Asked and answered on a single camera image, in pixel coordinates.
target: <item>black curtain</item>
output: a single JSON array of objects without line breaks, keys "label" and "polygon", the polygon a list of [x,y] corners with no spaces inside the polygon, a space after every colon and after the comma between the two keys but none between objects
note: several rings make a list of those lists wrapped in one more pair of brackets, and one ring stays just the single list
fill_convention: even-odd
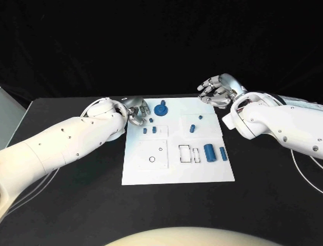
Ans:
[{"label": "black curtain", "polygon": [[195,93],[225,72],[323,104],[323,1],[0,0],[0,86],[25,106]]}]

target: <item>blue object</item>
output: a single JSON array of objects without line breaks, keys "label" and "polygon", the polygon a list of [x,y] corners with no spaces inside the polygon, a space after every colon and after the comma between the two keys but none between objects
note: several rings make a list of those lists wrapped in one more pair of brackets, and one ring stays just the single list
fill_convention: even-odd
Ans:
[{"label": "blue object", "polygon": [[191,130],[189,130],[189,131],[194,133],[194,132],[195,132],[195,129],[196,129],[196,126],[195,126],[195,125],[192,125],[192,126],[191,126]]},{"label": "blue object", "polygon": [[209,143],[204,146],[205,156],[208,157],[208,162],[217,161],[214,145]]},{"label": "blue object", "polygon": [[162,104],[159,104],[155,108],[155,113],[158,116],[165,116],[169,112],[168,106],[166,106],[166,101],[162,100]]},{"label": "blue object", "polygon": [[225,153],[225,148],[221,147],[221,153],[222,153],[222,160],[227,161],[228,157],[227,157],[227,153]]}]

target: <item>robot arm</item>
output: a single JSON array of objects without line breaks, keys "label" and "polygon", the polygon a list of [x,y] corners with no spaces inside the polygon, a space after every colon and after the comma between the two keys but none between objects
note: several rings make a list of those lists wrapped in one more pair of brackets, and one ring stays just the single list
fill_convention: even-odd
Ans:
[{"label": "robot arm", "polygon": [[[220,99],[218,93],[214,97],[207,96],[211,92],[209,87],[199,97],[202,101],[220,108],[227,108],[231,103],[224,98],[234,101],[230,114],[222,118],[228,128],[237,128],[247,139],[256,138],[260,134],[270,134],[284,147],[323,159],[323,110],[319,110],[321,107],[313,109],[286,105],[282,98],[267,93],[247,92],[231,75],[222,74],[218,77],[221,83],[214,87],[222,88],[222,98]],[[204,83],[198,89],[202,90],[207,85]]]},{"label": "robot arm", "polygon": [[0,222],[18,196],[35,181],[117,139],[126,132],[127,120],[143,124],[139,108],[150,114],[145,100],[130,98],[126,102],[129,107],[103,98],[81,117],[62,121],[0,151]]}]

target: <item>black background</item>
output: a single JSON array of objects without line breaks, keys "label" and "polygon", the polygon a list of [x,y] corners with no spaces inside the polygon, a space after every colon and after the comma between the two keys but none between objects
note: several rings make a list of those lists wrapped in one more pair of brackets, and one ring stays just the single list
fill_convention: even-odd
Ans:
[{"label": "black background", "polygon": [[[77,116],[96,99],[38,99],[10,144]],[[227,111],[217,114],[221,119]],[[5,218],[0,246],[101,246],[137,232],[185,226],[233,230],[287,246],[323,245],[323,195],[300,176],[290,150],[269,135],[246,139],[220,122],[235,182],[123,186],[124,134],[62,167],[45,191]],[[323,170],[309,156],[296,153],[296,159],[323,189]]]},{"label": "black background", "polygon": [[25,106],[195,93],[225,72],[323,104],[323,1],[0,0],[0,86]]}]

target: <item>black table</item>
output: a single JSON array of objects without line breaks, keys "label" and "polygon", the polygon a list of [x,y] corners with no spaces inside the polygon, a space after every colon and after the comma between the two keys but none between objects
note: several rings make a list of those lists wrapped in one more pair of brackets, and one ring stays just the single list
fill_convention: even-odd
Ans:
[{"label": "black table", "polygon": [[[12,144],[80,116],[96,99],[35,100]],[[221,119],[228,110],[217,113]],[[124,134],[61,169],[41,195],[8,216],[0,245],[106,245],[184,226],[234,230],[284,245],[323,245],[323,195],[300,176],[290,150],[269,135],[247,140],[222,122],[221,127],[235,182],[122,186]],[[323,189],[323,170],[308,156],[296,157]]]}]

